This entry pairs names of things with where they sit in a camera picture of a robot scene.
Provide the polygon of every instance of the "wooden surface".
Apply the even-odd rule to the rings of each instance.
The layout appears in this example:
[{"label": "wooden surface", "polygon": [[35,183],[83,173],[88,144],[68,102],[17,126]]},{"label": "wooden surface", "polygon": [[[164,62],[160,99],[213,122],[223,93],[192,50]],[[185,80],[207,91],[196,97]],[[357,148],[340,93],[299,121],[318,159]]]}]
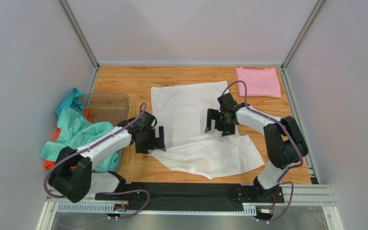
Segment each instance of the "wooden surface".
[{"label": "wooden surface", "polygon": [[[244,67],[246,69],[264,69]],[[248,103],[254,108],[273,116],[285,117],[291,115],[285,89],[280,77],[282,98],[253,97]],[[152,112],[150,88],[217,81],[236,80],[235,67],[101,67],[94,93],[126,93],[130,96],[129,116],[139,113],[140,104],[147,103],[147,111]],[[237,86],[230,88],[237,102],[243,102],[238,95]],[[264,162],[268,162],[265,138],[249,127],[238,125],[241,135],[249,135],[260,151]],[[125,148],[119,174],[130,182],[176,182],[176,183],[252,183],[265,166],[258,169],[228,177],[208,180],[199,175],[185,172],[171,172],[155,158],[135,153],[134,145]],[[296,184],[311,184],[309,173],[304,166],[290,171],[282,181],[292,181]]]}]

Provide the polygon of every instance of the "white towel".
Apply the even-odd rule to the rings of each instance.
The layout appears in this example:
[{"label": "white towel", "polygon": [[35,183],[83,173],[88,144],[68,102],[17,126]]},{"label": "white towel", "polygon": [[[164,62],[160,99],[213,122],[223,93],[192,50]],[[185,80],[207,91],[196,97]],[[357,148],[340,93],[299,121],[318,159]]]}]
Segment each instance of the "white towel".
[{"label": "white towel", "polygon": [[170,171],[182,171],[208,179],[231,176],[264,164],[249,136],[222,137],[212,129],[204,133],[207,109],[219,109],[217,98],[226,81],[151,88],[151,106],[158,125],[164,126],[167,151],[154,150],[156,158]]}]

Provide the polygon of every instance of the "blue cloth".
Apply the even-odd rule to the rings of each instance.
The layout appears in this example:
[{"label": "blue cloth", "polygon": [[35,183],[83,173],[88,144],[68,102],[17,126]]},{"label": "blue cloth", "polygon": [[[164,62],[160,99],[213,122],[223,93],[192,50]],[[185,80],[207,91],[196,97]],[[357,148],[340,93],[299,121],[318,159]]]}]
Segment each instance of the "blue cloth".
[{"label": "blue cloth", "polygon": [[[59,152],[66,146],[73,149],[89,144],[109,133],[114,127],[110,122],[90,123],[85,116],[72,108],[64,107],[58,118],[58,128],[61,129],[55,142],[48,141],[42,148],[41,158],[56,161]],[[95,170],[99,173],[114,171],[117,166],[119,152],[100,162]]]},{"label": "blue cloth", "polygon": [[62,109],[65,107],[70,107],[71,109],[83,115],[83,105],[79,102],[80,97],[83,97],[83,93],[77,88],[73,88],[70,94],[58,107],[57,116],[59,117],[59,115],[61,115]]}]

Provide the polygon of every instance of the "clear plastic container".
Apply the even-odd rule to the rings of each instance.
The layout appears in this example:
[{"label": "clear plastic container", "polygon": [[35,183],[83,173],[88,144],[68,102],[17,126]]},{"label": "clear plastic container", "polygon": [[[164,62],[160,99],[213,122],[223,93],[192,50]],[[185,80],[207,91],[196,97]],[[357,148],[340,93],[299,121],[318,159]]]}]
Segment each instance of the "clear plastic container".
[{"label": "clear plastic container", "polygon": [[[89,110],[90,117],[94,123],[108,121],[113,126],[126,120],[129,113],[130,98],[124,93],[85,94],[79,98],[83,107]],[[120,169],[123,149],[119,150],[119,158],[115,172]]]}]

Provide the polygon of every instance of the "pink cloth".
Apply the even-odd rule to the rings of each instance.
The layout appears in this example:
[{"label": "pink cloth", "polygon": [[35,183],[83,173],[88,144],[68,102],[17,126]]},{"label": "pink cloth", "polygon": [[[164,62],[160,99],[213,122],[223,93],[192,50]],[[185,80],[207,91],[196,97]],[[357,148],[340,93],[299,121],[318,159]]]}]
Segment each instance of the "pink cloth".
[{"label": "pink cloth", "polygon": [[[281,98],[279,79],[275,68],[269,69],[244,69],[236,68],[236,79],[246,84],[248,97],[275,97]],[[238,83],[239,96],[245,96],[245,88]]]}]

